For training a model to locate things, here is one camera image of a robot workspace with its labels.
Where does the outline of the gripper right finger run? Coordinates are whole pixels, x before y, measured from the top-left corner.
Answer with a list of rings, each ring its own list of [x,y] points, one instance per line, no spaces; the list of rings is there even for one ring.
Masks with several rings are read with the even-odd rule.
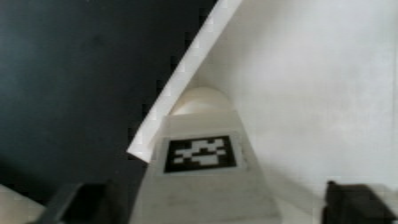
[[[326,182],[323,224],[398,224],[398,214],[364,184]]]

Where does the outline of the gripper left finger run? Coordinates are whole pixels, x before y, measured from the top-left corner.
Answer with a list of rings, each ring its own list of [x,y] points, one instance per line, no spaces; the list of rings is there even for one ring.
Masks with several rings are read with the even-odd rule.
[[[111,182],[67,184],[56,191],[37,224],[126,224]]]

